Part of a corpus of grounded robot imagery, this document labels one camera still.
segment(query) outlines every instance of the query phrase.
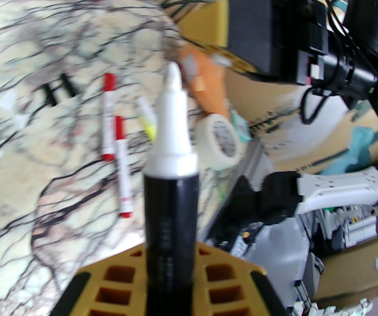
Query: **red marker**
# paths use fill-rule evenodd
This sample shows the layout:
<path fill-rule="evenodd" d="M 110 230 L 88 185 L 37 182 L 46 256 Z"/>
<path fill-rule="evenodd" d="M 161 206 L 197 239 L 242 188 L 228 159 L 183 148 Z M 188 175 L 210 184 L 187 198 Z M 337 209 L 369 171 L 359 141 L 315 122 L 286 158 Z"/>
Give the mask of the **red marker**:
<path fill-rule="evenodd" d="M 102 159 L 114 160 L 114 91 L 115 77 L 113 74 L 104 75 L 102 115 Z"/>
<path fill-rule="evenodd" d="M 130 218 L 133 214 L 133 198 L 130 184 L 129 165 L 127 162 L 127 140 L 124 131 L 123 117 L 117 116 L 115 118 L 115 127 L 117 179 L 120 193 L 120 217 Z"/>

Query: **marble countertop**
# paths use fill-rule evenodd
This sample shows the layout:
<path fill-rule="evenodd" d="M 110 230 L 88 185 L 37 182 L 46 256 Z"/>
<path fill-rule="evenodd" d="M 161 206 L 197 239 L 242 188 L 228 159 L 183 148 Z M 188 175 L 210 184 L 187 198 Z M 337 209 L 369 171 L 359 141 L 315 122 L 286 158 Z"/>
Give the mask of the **marble countertop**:
<path fill-rule="evenodd" d="M 153 0 L 0 0 L 0 316 L 47 315 L 76 270 L 144 240 L 141 170 L 151 144 L 134 99 L 163 89 L 178 33 Z M 58 105 L 40 86 L 66 72 Z M 118 218 L 115 164 L 100 160 L 102 77 L 119 81 L 135 216 Z M 200 116 L 189 101 L 193 128 Z M 202 168 L 199 228 L 231 171 Z"/>

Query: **white marker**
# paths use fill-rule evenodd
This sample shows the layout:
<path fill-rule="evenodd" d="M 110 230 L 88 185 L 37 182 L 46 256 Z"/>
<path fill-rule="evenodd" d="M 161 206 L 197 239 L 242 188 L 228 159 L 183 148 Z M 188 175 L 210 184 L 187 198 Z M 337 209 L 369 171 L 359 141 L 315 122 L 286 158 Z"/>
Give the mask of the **white marker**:
<path fill-rule="evenodd" d="M 120 217 L 130 218 L 133 214 L 132 188 L 127 163 L 127 140 L 124 132 L 124 119 L 115 118 L 115 146 L 117 156 L 117 180 L 120 193 Z"/>
<path fill-rule="evenodd" d="M 101 156 L 105 161 L 114 160 L 114 90 L 115 77 L 107 73 L 104 75 Z"/>

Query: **yellow highlighter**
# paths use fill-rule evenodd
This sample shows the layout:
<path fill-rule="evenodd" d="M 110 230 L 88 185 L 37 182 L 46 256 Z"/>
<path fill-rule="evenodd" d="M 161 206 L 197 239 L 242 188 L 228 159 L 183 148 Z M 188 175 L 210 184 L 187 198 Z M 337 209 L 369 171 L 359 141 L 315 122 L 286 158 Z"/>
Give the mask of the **yellow highlighter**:
<path fill-rule="evenodd" d="M 148 138 L 153 142 L 157 135 L 157 118 L 155 113 L 148 103 L 148 100 L 142 96 L 136 100 L 139 111 L 139 119 L 143 125 L 143 128 Z"/>

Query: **masking tape roll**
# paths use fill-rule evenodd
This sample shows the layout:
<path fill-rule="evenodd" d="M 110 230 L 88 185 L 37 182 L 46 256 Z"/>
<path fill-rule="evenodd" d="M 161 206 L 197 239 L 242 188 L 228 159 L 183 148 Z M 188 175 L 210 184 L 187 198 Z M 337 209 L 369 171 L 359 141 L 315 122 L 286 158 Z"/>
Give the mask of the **masking tape roll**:
<path fill-rule="evenodd" d="M 206 166 L 220 171 L 237 165 L 243 149 L 233 125 L 222 115 L 202 119 L 195 130 L 199 158 Z"/>

